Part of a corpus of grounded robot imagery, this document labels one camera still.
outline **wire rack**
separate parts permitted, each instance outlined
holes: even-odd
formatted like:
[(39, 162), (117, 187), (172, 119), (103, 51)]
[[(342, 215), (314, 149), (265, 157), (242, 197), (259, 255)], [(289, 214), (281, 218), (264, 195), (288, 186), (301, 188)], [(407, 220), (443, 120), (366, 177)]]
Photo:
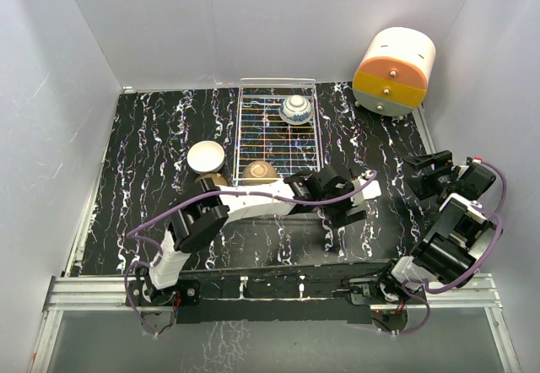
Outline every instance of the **wire rack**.
[[(281, 103), (291, 95), (303, 95), (313, 103), (313, 120), (302, 126), (291, 126), (279, 117)], [(243, 78), (238, 103), (234, 184), (246, 180), (242, 172), (254, 160), (272, 164), (280, 178), (299, 170), (319, 170), (322, 154), (318, 112), (314, 79)]]

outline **black marble surface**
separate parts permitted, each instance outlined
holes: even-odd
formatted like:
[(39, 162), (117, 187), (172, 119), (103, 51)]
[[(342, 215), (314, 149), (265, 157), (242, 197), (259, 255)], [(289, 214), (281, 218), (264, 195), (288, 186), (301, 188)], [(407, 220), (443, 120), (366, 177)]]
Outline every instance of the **black marble surface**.
[[(211, 139), (226, 153), (231, 177), (238, 89), (183, 90), (121, 95), (82, 264), (73, 275), (122, 273), (133, 259), (151, 260), (155, 249), (124, 241), (124, 234), (177, 202), (194, 180), (186, 155)], [(382, 196), (369, 202), (365, 221), (333, 230), (315, 215), (251, 219), (226, 225), (187, 268), (351, 262), (398, 257), (432, 222), (436, 207), (420, 203), (405, 185), (402, 155), (423, 154), (413, 116), (402, 120), (354, 107), (348, 83), (317, 85), (325, 163), (379, 172)], [(161, 241), (165, 223), (145, 232)]]

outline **white panel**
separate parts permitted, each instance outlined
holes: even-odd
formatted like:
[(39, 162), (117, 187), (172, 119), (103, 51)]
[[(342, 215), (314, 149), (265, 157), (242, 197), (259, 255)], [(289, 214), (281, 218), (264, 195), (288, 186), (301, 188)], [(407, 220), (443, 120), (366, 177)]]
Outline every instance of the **white panel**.
[(76, 0), (116, 76), (137, 89), (247, 76), (350, 80), (377, 32), (438, 46), (466, 0)]
[[(494, 274), (523, 371), (540, 365), (540, 0), (469, 0), (440, 49), (425, 101), (438, 149), (483, 156), (508, 178)], [(494, 208), (500, 188), (485, 202)]]
[(402, 26), (438, 46), (466, 0), (213, 0), (219, 78), (350, 80), (372, 38)]
[(73, 0), (0, 0), (0, 365), (27, 371), (120, 85)]
[(212, 0), (76, 1), (123, 86), (215, 85)]

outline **wire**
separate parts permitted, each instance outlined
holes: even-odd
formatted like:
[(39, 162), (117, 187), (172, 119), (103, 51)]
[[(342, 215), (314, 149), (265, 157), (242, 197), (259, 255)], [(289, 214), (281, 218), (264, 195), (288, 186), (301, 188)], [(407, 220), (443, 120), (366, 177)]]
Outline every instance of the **wire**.
[(173, 325), (175, 325), (174, 322), (171, 322), (169, 325), (165, 325), (163, 328), (161, 328), (161, 331), (158, 332), (158, 335), (161, 335), (165, 331), (165, 329), (168, 329), (172, 327)]
[(479, 207), (473, 206), (473, 208), (479, 211), (487, 219), (491, 219), (492, 217), (495, 217), (497, 219), (497, 226), (495, 227), (495, 233), (494, 233), (493, 239), (491, 240), (491, 242), (489, 242), (489, 245), (486, 248), (486, 250), (483, 252), (482, 256), (469, 269), (467, 269), (467, 271), (464, 274), (462, 274), (459, 278), (455, 279), (453, 282), (438, 289), (430, 289), (429, 284), (426, 282), (424, 285), (425, 291), (430, 293), (431, 295), (438, 295), (450, 289), (454, 289), (458, 284), (463, 283), (465, 280), (467, 280), (469, 277), (475, 274), (476, 271), (483, 265), (485, 260), (489, 257), (489, 255), (491, 255), (491, 252), (493, 252), (495, 246), (497, 245), (497, 242), (499, 241), (500, 236), (502, 235), (503, 220), (497, 213), (490, 213), (489, 211), (485, 211), (484, 209), (479, 208)]
[(385, 328), (388, 332), (392, 332), (392, 330), (383, 321), (378, 320), (378, 319), (376, 319), (374, 317), (371, 317), (371, 319), (373, 321), (379, 322), (383, 326), (383, 328)]
[[(411, 299), (415, 299), (415, 300), (418, 300), (420, 301), (421, 303), (424, 303), (425, 305), (425, 317), (424, 319), (416, 326), (416, 327), (413, 327), (413, 328), (409, 328), (409, 329), (406, 329), (404, 331), (401, 331), (399, 332), (400, 335), (405, 335), (405, 334), (408, 334), (408, 333), (415, 333), (417, 332), (421, 327), (423, 327), (429, 320), (429, 317), (431, 316), (431, 307), (429, 306), (429, 303), (428, 301), (423, 298), (423, 297), (420, 297), (419, 295), (414, 295), (413, 293), (411, 293), (410, 291), (407, 290), (407, 287), (406, 287), (406, 283), (407, 282), (403, 282), (402, 283), (402, 290), (403, 292), (408, 295)], [(427, 286), (428, 285), (428, 282), (427, 280), (424, 281), (424, 285)]]
[[(388, 333), (390, 335), (407, 335), (409, 333), (415, 333), (417, 332), (420, 328), (422, 328), (429, 320), (429, 317), (431, 316), (431, 307), (429, 306), (429, 303), (428, 301), (423, 298), (423, 297), (420, 297), (419, 295), (415, 295), (413, 293), (411, 293), (410, 291), (408, 291), (407, 287), (406, 287), (406, 283), (408, 282), (403, 282), (402, 283), (402, 290), (403, 292), (408, 295), (411, 299), (415, 299), (415, 300), (418, 300), (420, 301), (422, 304), (425, 305), (425, 317), (424, 319), (416, 326), (416, 327), (413, 327), (413, 328), (409, 328), (409, 329), (405, 329), (403, 331), (399, 331), (399, 330), (388, 330), (388, 331), (382, 331), (380, 328), (378, 329), (373, 329), (372, 327), (362, 327), (361, 325), (347, 325), (347, 327), (351, 327), (351, 328), (355, 328), (355, 329), (360, 329), (362, 331), (368, 331), (368, 332), (383, 332), (383, 333)], [(422, 281), (422, 282), (417, 282), (417, 283), (423, 283), (424, 285), (427, 285), (428, 281), (425, 280), (425, 281)]]
[(396, 308), (396, 312), (402, 312), (403, 308), (405, 308), (405, 301), (401, 300)]
[(159, 335), (159, 333), (152, 326), (150, 326), (150, 324), (148, 324), (144, 320), (143, 316), (141, 315), (141, 313), (137, 309), (137, 306), (135, 305), (135, 302), (133, 301), (131, 293), (129, 292), (129, 280), (128, 280), (129, 279), (129, 273), (131, 272), (131, 270), (133, 268), (135, 268), (137, 266), (144, 266), (146, 268), (150, 268), (150, 265), (148, 263), (140, 262), (140, 261), (133, 262), (131, 265), (129, 265), (126, 268), (126, 272), (124, 273), (124, 289), (126, 290), (127, 302), (132, 307), (133, 313), (135, 314), (137, 319), (141, 322), (141, 325), (143, 325), (151, 334), (153, 334), (155, 337), (157, 337)]
[(505, 204), (506, 200), (506, 177), (505, 174), (500, 170), (497, 166), (490, 164), (489, 162), (486, 162), (485, 160), (481, 160), (480, 162), (482, 165), (487, 165), (489, 168), (493, 169), (497, 174), (499, 175), (500, 181), (503, 185), (502, 192), (500, 193), (500, 200), (499, 205), (495, 209), (495, 212), (498, 213), (502, 208), (503, 204)]

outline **metal frame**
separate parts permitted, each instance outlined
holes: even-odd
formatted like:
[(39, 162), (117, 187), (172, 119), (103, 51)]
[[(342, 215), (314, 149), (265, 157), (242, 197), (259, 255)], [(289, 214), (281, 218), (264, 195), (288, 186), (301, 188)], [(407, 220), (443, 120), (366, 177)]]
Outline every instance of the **metal frame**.
[[(433, 140), (429, 135), (425, 121), (424, 108), (420, 106), (413, 112), (420, 137), (428, 154), (435, 152)], [(70, 253), (66, 273), (69, 276), (71, 267), (82, 260), (84, 244), (87, 237), (92, 208), (99, 189), (101, 169), (94, 188), (84, 209), (84, 215), (79, 224), (78, 233)], [(125, 291), (123, 277), (78, 277), (53, 278), (46, 297), (43, 317), (38, 332), (34, 358), (29, 372), (46, 372), (51, 362), (52, 353), (57, 342), (57, 336), (62, 324), (64, 311), (122, 311), (131, 312), (125, 306)], [(441, 295), (427, 295), (432, 308), (484, 308), (486, 317), (499, 352), (504, 371), (521, 373), (516, 353), (510, 340), (502, 316), (502, 305), (491, 273), (478, 273), (461, 289), (453, 289)], [(423, 308), (423, 305), (408, 305), (408, 308)], [(372, 309), (394, 309), (394, 305), (372, 305)], [(145, 311), (170, 312), (169, 307), (145, 307)]]

